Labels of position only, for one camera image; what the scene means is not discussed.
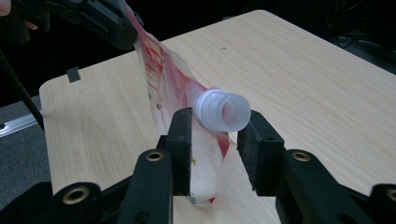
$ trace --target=gray floor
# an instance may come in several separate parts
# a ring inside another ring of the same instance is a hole
[[[356,41],[347,51],[396,74],[396,53]],[[33,97],[40,108],[39,97]],[[22,102],[0,108],[0,124],[28,115]],[[34,184],[50,181],[45,135],[36,124],[0,137],[0,209]]]
[[[38,96],[32,97],[41,108]],[[23,102],[0,108],[0,124],[30,114]],[[34,184],[50,181],[44,132],[33,125],[0,137],[0,209]]]

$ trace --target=white bottle cap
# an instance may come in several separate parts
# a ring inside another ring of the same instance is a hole
[[[238,132],[250,120],[250,104],[245,97],[211,88],[201,94],[192,106],[202,127],[211,132]]]

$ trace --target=screw hole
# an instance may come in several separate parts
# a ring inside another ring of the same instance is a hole
[[[311,157],[309,157],[306,153],[303,152],[293,152],[292,157],[297,161],[310,161]]]
[[[67,193],[64,195],[62,201],[65,204],[75,204],[75,203],[80,203],[84,199],[88,197],[90,194],[90,190],[87,187],[77,187],[74,189],[70,189],[67,191]]]
[[[337,214],[336,217],[341,223],[345,223],[345,224],[358,223],[358,221],[355,218],[353,218],[352,216],[345,214],[345,213],[339,213],[339,214]]]
[[[163,158],[163,154],[160,152],[151,152],[146,156],[148,161],[160,161]]]
[[[135,224],[147,224],[149,223],[150,215],[148,212],[139,212],[134,216]]]
[[[396,189],[387,189],[387,195],[396,202]]]

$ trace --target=light wood tabletop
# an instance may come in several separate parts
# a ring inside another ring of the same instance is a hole
[[[396,183],[396,76],[256,10],[163,41],[206,87],[241,94],[285,140],[316,155],[340,183],[368,195]],[[40,88],[54,192],[75,182],[106,189],[131,175],[159,136],[135,51]],[[174,197],[174,223],[279,223],[274,198],[235,165],[217,209]]]

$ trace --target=red and white plastic bag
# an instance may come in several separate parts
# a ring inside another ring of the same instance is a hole
[[[146,73],[151,115],[158,135],[167,135],[176,111],[191,107],[191,195],[199,206],[212,204],[226,188],[236,157],[236,143],[228,133],[244,128],[250,119],[248,101],[240,95],[207,88],[192,75],[188,65],[153,35],[147,33],[132,10],[121,0],[121,9],[138,32],[134,48]]]

